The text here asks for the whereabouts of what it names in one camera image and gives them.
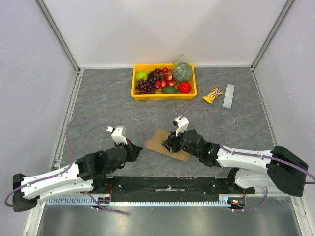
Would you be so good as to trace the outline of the brown cardboard box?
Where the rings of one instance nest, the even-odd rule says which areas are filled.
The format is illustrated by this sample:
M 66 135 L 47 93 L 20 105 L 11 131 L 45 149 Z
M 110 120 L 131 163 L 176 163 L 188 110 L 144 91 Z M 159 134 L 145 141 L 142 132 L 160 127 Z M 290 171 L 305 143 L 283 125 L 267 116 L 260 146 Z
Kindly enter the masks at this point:
M 174 159 L 180 161 L 189 161 L 190 155 L 184 151 L 179 151 L 177 153 L 169 152 L 166 147 L 162 145 L 162 142 L 167 140 L 168 138 L 168 131 L 157 129 L 155 130 L 153 137 L 147 140 L 144 143 L 145 148 L 158 152 L 163 155 L 167 155 Z

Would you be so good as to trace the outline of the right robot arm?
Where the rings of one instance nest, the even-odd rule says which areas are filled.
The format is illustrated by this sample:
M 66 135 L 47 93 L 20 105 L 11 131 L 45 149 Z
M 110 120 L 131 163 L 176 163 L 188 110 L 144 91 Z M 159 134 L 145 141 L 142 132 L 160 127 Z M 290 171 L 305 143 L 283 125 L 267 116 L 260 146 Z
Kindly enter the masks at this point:
M 196 130 L 168 134 L 162 145 L 169 151 L 184 151 L 208 167 L 230 167 L 225 187 L 230 193 L 251 187 L 276 187 L 285 194 L 301 197 L 308 164 L 282 146 L 273 150 L 233 149 L 208 142 Z

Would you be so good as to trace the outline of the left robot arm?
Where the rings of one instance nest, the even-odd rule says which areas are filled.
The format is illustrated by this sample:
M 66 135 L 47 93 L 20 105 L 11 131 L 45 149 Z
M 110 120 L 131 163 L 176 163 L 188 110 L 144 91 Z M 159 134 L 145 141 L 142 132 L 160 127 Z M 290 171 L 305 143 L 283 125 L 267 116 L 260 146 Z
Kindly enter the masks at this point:
M 72 164 L 37 176 L 21 173 L 13 176 L 12 207 L 23 212 L 38 203 L 68 193 L 104 193 L 108 188 L 107 175 L 137 160 L 142 147 L 127 140 L 111 149 L 86 154 Z

